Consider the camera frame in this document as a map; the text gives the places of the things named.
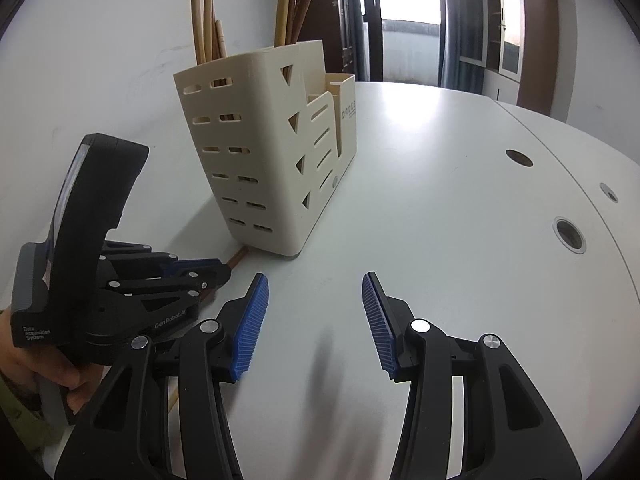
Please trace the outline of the person's left hand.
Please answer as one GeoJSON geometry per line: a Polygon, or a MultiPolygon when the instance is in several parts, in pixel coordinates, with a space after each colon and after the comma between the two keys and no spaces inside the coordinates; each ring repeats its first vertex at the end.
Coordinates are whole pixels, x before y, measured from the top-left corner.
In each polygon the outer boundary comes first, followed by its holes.
{"type": "Polygon", "coordinates": [[[77,414],[99,387],[104,367],[89,364],[74,367],[69,359],[50,346],[16,348],[11,333],[11,311],[1,312],[1,373],[14,385],[35,392],[42,377],[68,389],[66,403],[77,414]]]}

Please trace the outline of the olive green sleeve forearm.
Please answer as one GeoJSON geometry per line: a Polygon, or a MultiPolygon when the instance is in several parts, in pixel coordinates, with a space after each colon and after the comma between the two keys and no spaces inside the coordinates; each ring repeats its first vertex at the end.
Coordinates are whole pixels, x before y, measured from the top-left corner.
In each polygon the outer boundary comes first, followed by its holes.
{"type": "Polygon", "coordinates": [[[61,441],[63,427],[44,416],[39,392],[17,386],[1,374],[1,408],[29,454],[42,464],[44,451],[61,441]]]}

